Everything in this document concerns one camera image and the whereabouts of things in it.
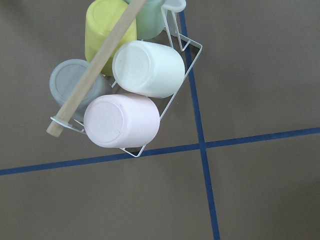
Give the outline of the white cup in rack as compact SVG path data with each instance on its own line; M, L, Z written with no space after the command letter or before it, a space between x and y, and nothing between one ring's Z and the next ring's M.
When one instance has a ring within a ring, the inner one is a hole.
M134 40L122 45L112 61L116 83L124 90L152 98L167 98L184 82L185 65L172 47Z

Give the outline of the green cup in rack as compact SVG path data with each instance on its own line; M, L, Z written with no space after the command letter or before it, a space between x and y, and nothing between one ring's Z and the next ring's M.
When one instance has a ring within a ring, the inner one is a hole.
M161 7L164 0L147 0L136 16L136 32L139 40L158 36L165 27Z

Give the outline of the grey-blue cup in rack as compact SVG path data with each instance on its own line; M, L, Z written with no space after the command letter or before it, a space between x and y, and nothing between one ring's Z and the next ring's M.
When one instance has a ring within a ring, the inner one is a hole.
M82 59L69 59L60 63L53 70L49 79L49 89L59 106L65 103L89 65L89 62ZM94 99L111 93L110 83L102 74L99 74L74 112L73 119L83 122L88 105Z

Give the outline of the yellow cup in rack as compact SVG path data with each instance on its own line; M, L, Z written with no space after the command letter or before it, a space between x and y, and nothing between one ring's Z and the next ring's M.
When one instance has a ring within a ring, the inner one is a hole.
M105 39L124 13L128 4L124 0L95 0L86 11L85 19L85 58L91 62ZM127 29L115 51L104 65L101 73L113 76L112 63L116 51L124 44L137 40L136 20Z

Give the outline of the pink cup in rack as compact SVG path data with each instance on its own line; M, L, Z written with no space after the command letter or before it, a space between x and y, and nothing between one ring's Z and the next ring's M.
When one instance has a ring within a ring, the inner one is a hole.
M160 114L154 102L134 93L103 95L84 114L88 138L104 148L137 148L157 135Z

